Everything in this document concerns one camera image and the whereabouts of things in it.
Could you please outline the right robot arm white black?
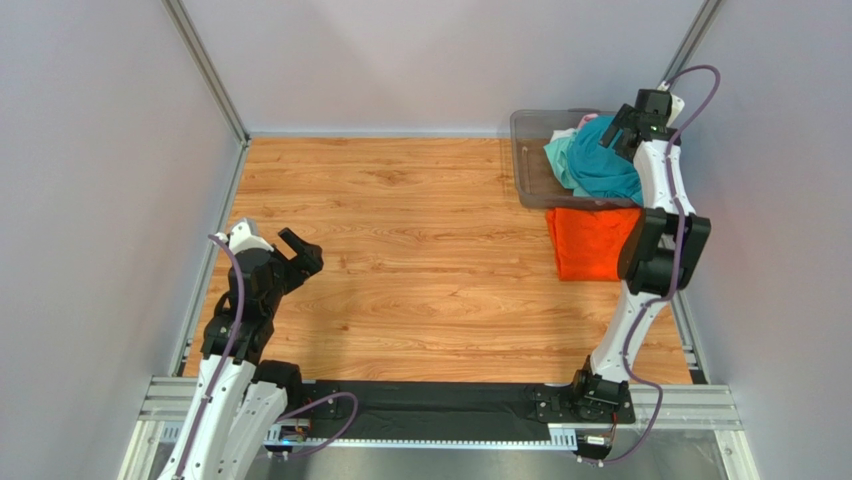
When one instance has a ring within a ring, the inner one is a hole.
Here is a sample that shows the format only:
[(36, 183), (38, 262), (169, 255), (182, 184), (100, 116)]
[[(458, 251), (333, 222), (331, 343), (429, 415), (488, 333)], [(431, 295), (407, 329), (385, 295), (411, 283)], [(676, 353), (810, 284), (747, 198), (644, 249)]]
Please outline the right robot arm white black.
[(694, 274), (711, 232), (681, 177), (681, 104), (667, 87), (642, 89), (616, 113), (600, 140), (638, 173), (643, 207), (619, 254), (619, 302), (602, 342), (575, 374), (568, 404), (586, 422), (619, 418), (631, 401), (632, 367), (660, 311)]

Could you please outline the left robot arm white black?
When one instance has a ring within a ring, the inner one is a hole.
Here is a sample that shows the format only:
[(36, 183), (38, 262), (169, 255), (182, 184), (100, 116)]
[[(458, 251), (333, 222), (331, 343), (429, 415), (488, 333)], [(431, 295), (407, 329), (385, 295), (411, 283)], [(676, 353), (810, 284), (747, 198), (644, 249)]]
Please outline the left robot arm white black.
[(245, 478), (267, 431), (300, 393), (300, 368), (262, 355), (282, 298), (324, 262), (321, 247), (291, 229), (278, 236), (292, 257), (247, 218), (211, 237), (231, 262), (228, 289), (204, 329), (194, 394), (162, 479)]

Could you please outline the teal t shirt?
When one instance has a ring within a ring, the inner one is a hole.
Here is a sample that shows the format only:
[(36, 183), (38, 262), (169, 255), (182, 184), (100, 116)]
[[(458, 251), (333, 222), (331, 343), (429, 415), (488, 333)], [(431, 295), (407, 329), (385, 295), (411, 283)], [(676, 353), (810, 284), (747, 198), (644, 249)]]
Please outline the teal t shirt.
[(577, 131), (567, 151), (569, 173), (591, 197), (629, 199), (642, 205), (641, 182), (633, 164), (617, 155), (613, 145), (600, 145), (613, 120), (613, 115), (599, 115)]

